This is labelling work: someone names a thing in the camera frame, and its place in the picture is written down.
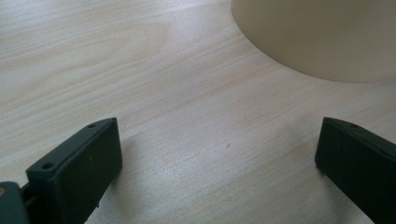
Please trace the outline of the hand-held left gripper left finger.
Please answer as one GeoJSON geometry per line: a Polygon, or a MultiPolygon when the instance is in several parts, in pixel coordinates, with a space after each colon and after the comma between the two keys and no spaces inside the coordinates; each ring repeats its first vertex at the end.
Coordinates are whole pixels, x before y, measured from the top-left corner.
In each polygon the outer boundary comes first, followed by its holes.
{"type": "Polygon", "coordinates": [[[31,223],[84,224],[121,167],[117,120],[82,128],[27,169],[31,223]]]}

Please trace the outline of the beige round container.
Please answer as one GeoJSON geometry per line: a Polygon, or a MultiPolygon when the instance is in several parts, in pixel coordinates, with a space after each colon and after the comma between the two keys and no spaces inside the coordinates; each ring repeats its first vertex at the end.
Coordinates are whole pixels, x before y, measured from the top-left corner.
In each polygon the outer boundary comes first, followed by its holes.
{"type": "Polygon", "coordinates": [[[396,77],[396,0],[232,0],[247,39],[287,67],[335,81],[396,77]]]}

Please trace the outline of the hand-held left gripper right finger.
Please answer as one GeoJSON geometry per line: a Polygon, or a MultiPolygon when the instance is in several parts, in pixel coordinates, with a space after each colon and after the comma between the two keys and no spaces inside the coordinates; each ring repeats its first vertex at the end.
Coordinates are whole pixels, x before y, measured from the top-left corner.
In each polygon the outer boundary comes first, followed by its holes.
{"type": "Polygon", "coordinates": [[[396,144],[354,123],[325,118],[315,163],[375,224],[396,224],[396,144]]]}

